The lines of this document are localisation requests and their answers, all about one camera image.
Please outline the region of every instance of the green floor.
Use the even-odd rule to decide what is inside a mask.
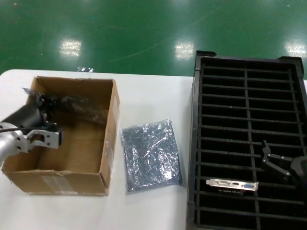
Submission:
[[[196,50],[307,68],[306,12],[307,0],[0,0],[0,73],[192,76]]]

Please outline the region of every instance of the black plastic tray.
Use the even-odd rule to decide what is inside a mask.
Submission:
[[[307,207],[293,184],[261,169],[272,152],[307,154],[307,96],[301,58],[243,59],[198,51],[192,100],[187,229],[307,229]],[[259,182],[225,194],[211,178]]]

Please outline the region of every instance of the black cable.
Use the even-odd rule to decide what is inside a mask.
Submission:
[[[46,130],[47,127],[33,127],[33,128],[6,128],[0,130],[0,133],[5,133],[5,132],[12,132],[12,131],[25,131],[25,130]]]

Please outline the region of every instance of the white table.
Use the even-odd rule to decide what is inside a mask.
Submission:
[[[30,88],[34,76],[115,79],[119,128],[171,119],[187,177],[192,77],[9,70],[0,76],[0,121],[24,105],[22,87]],[[0,176],[2,230],[183,230],[186,203],[187,189],[178,185],[126,193],[119,135],[109,196],[27,195]]]

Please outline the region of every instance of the open cardboard box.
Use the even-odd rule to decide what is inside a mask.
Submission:
[[[2,171],[29,194],[108,195],[119,113],[115,80],[35,77],[31,89],[88,98],[107,114],[106,124],[56,112],[52,121],[64,130],[60,148],[35,147],[8,158]]]

